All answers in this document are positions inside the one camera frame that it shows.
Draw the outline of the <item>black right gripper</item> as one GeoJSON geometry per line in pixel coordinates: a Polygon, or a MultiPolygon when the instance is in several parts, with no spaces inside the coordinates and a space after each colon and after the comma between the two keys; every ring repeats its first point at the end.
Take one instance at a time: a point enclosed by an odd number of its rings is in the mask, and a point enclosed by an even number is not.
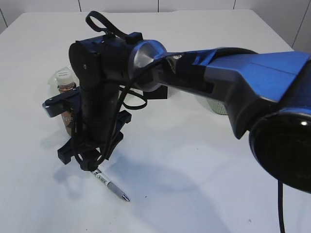
{"type": "MultiPolygon", "coordinates": [[[[109,160],[115,147],[123,140],[122,127],[131,122],[132,115],[123,110],[119,112],[115,130],[111,139],[110,148],[106,160],[109,160]]],[[[95,165],[97,159],[105,149],[104,141],[92,139],[85,131],[82,133],[76,132],[74,137],[57,150],[58,158],[66,165],[72,157],[79,158],[78,163],[83,171],[95,171],[98,165],[95,165]]]]}

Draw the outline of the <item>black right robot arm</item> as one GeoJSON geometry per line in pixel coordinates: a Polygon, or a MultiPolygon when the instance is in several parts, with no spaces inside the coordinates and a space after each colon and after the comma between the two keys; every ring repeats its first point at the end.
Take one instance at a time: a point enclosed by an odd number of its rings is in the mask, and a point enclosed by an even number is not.
{"type": "Polygon", "coordinates": [[[75,157],[94,171],[122,140],[130,115],[122,111],[133,89],[160,86],[221,102],[233,134],[249,132],[257,162],[292,188],[311,190],[311,56],[288,51],[256,53],[241,48],[167,52],[141,33],[123,33],[91,11],[86,23],[102,36],[76,41],[69,60],[79,79],[70,140],[58,150],[67,164],[75,157]]]}

